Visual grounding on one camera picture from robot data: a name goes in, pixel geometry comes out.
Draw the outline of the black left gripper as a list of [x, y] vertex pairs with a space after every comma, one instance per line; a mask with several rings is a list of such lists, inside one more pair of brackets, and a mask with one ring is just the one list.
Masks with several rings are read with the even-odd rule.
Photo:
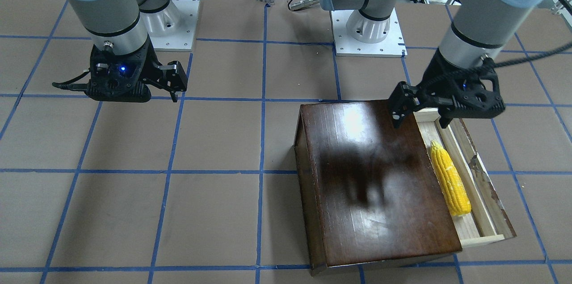
[[441, 129], [446, 129], [454, 118], [497, 117], [506, 105], [493, 65], [494, 60], [486, 57], [477, 71], [469, 71], [454, 66], [437, 50], [417, 86], [401, 81], [388, 98], [394, 129], [421, 106], [438, 109]]

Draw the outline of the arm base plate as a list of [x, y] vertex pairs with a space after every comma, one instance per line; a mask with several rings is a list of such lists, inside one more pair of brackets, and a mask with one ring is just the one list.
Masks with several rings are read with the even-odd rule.
[[331, 11], [336, 54], [400, 58], [408, 55], [395, 9], [388, 19], [366, 19], [359, 11]]
[[156, 51], [192, 52], [200, 3], [199, 0], [172, 0], [162, 11], [141, 13]]

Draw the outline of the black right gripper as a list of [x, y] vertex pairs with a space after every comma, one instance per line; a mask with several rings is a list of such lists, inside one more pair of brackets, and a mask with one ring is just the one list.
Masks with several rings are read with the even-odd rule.
[[96, 101], [144, 103], [151, 99], [149, 85], [168, 91], [173, 102], [186, 92], [188, 77], [182, 64], [161, 66], [151, 38], [131, 54], [115, 55], [92, 47], [91, 78], [84, 93]]

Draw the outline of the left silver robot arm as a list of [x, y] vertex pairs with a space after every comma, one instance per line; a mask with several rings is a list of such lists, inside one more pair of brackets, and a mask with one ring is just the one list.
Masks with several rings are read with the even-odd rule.
[[[386, 36], [396, 0], [319, 0], [325, 11], [352, 11], [347, 30], [356, 40], [377, 43]], [[446, 128], [455, 118], [493, 118], [506, 109], [499, 89], [500, 67], [547, 58], [571, 48], [563, 46], [534, 57], [495, 62], [531, 11], [543, 0], [453, 0], [460, 4], [449, 29], [420, 83], [401, 81], [388, 99], [395, 128], [408, 115], [436, 108]], [[560, 0], [566, 9], [571, 5]]]

